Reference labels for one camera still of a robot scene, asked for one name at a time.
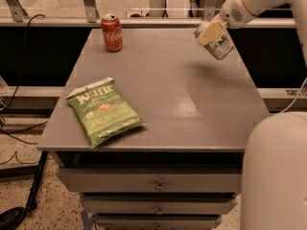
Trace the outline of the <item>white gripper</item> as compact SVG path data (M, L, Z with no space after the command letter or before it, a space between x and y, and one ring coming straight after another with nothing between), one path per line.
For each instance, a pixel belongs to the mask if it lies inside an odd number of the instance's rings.
M224 21L203 21L195 30L195 37L200 46L205 46L223 36L226 26L229 29L239 29L255 18L247 10L243 0L225 0L220 10L220 17Z

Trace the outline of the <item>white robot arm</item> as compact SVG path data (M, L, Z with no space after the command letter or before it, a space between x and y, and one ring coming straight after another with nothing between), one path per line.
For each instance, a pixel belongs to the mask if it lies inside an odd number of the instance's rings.
M244 27L260 13L291 4L307 60L307 0L226 0L202 22L195 38L216 59L232 49L227 29ZM244 155L240 230L307 230L307 113L283 110L259 123Z

